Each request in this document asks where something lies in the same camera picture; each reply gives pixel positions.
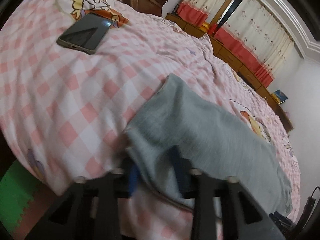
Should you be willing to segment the grey-green pants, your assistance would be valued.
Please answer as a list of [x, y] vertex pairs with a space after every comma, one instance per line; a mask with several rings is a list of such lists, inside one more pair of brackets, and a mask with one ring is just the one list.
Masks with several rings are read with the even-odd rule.
[[293, 209], [291, 182], [276, 158], [276, 148], [174, 74], [141, 107], [124, 133], [127, 152], [144, 183], [174, 205], [193, 207], [192, 200], [180, 195], [169, 161], [169, 150], [177, 146], [181, 157], [209, 176], [238, 177], [267, 213], [288, 215]]

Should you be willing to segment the green foam floor mat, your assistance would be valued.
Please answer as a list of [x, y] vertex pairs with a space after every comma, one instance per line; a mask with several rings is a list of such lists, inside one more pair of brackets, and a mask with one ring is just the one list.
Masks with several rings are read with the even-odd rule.
[[26, 170], [19, 161], [14, 161], [1, 179], [1, 222], [13, 232], [22, 220], [22, 215], [34, 200], [34, 193], [41, 181]]

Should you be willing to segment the blue book on cabinet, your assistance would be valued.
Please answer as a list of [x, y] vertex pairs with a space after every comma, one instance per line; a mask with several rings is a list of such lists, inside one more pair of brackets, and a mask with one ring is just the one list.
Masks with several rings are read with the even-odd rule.
[[277, 102], [277, 104], [281, 105], [285, 101], [287, 101], [289, 98], [281, 91], [276, 90], [275, 92], [271, 93], [272, 98]]

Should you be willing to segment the long wooden low cabinet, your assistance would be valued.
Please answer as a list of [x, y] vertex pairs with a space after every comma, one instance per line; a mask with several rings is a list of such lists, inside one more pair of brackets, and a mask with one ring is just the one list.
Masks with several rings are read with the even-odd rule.
[[[183, 31], [187, 34], [194, 36], [196, 38], [201, 38], [205, 32], [200, 28], [185, 22], [180, 17], [167, 13], [166, 20], [175, 22]], [[262, 98], [264, 98], [276, 115], [280, 118], [281, 123], [283, 124], [285, 131], [289, 133], [293, 130], [293, 125], [284, 110], [276, 102], [275, 98], [271, 93], [263, 86], [263, 84], [258, 80], [258, 78], [253, 74], [247, 66], [239, 60], [230, 50], [228, 50], [220, 41], [216, 40], [209, 35], [209, 39], [213, 46], [213, 54], [228, 63], [229, 66], [247, 83], [251, 88], [253, 88]]]

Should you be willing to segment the pink checkered bed sheet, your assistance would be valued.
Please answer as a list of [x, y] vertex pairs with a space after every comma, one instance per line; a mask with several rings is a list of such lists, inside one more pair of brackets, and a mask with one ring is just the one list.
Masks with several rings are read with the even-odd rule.
[[[58, 37], [90, 12], [114, 21], [95, 54], [62, 47]], [[98, 178], [119, 166], [124, 131], [169, 75], [240, 118], [276, 148], [291, 182], [296, 219], [300, 169], [280, 118], [208, 38], [135, 11], [117, 0], [22, 0], [1, 29], [1, 130], [18, 161], [54, 193], [73, 179]], [[136, 239], [187, 239], [191, 209], [142, 181], [120, 202], [120, 228]]]

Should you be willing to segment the black smartphone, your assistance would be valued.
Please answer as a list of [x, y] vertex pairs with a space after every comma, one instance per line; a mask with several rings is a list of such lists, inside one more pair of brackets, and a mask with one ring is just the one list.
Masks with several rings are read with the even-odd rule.
[[62, 47], [92, 55], [113, 24], [113, 20], [90, 12], [64, 31], [56, 42]]

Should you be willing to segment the cream and red curtain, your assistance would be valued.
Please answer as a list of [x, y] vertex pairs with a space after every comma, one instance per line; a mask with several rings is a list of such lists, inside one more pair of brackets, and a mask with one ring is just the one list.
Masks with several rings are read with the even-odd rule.
[[[217, 13], [224, 0], [182, 0], [181, 19], [201, 27]], [[242, 0], [226, 20], [215, 23], [209, 34], [222, 42], [268, 87], [290, 56], [294, 41], [281, 22], [259, 0]]]

